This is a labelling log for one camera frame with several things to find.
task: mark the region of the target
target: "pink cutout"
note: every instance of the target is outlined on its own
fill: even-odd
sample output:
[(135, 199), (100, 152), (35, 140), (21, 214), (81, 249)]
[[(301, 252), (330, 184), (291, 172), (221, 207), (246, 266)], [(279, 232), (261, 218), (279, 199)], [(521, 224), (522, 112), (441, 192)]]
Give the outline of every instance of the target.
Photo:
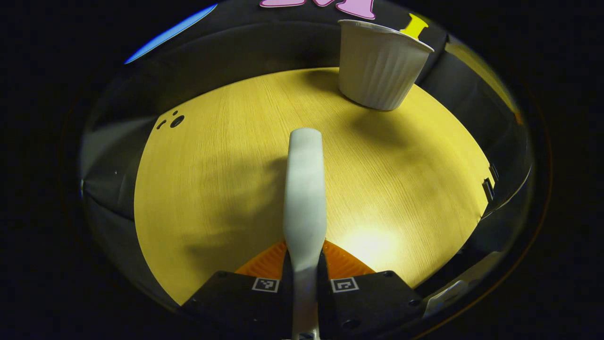
[(336, 0), (313, 0), (313, 2), (316, 3), (316, 5), (319, 7), (325, 7), (334, 1)]
[(338, 10), (354, 16), (360, 16), (364, 19), (373, 20), (376, 15), (371, 11), (373, 9), (373, 0), (344, 0), (336, 4)]
[(306, 0), (262, 0), (261, 7), (291, 7), (304, 5)]

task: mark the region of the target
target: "wooden table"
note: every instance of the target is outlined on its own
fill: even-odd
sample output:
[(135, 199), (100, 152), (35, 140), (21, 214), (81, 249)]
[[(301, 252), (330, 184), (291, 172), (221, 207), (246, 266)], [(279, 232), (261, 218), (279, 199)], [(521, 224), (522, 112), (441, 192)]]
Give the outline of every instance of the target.
[(337, 84), (337, 68), (268, 74), (158, 118), (166, 123), (141, 159), (135, 222), (151, 271), (177, 303), (215, 271), (235, 271), (284, 239), (284, 175), (297, 128), (323, 134), (327, 239), (375, 271), (417, 286), (470, 236), (491, 175), (461, 123), (417, 86), (382, 112), (349, 101)]

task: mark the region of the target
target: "cup rim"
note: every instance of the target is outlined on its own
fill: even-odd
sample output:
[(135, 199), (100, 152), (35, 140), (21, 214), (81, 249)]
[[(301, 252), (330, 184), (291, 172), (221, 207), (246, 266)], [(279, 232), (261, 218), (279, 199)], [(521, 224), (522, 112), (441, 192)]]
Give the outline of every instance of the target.
[(340, 25), (352, 25), (352, 26), (363, 28), (365, 30), (370, 30), (370, 31), (373, 31), (376, 33), (395, 34), (396, 36), (404, 37), (406, 39), (414, 41), (415, 43), (418, 44), (418, 47), (423, 47), (423, 49), (426, 50), (428, 53), (434, 52), (434, 49), (432, 47), (428, 46), (426, 43), (421, 42), (412, 36), (408, 36), (407, 34), (402, 33), (401, 31), (394, 30), (390, 27), (373, 24), (373, 23), (367, 22), (367, 21), (351, 20), (351, 19), (338, 20), (338, 23)]

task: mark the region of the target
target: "ribbed cup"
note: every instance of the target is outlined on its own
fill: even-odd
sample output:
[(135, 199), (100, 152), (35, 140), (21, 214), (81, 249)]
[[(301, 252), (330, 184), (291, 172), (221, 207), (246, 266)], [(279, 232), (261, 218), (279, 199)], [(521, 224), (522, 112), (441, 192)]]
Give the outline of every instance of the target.
[(339, 89), (351, 100), (377, 110), (394, 110), (413, 86), (434, 50), (388, 27), (340, 20)]

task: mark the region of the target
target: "orange silicone pad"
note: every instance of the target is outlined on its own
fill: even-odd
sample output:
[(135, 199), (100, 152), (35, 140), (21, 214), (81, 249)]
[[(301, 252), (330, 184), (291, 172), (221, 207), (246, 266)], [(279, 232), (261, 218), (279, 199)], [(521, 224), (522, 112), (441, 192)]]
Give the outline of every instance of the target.
[[(281, 278), (286, 251), (285, 242), (277, 243), (256, 255), (235, 273), (278, 280)], [(327, 260), (330, 280), (375, 273), (373, 269), (346, 250), (327, 240), (323, 243), (323, 253)]]

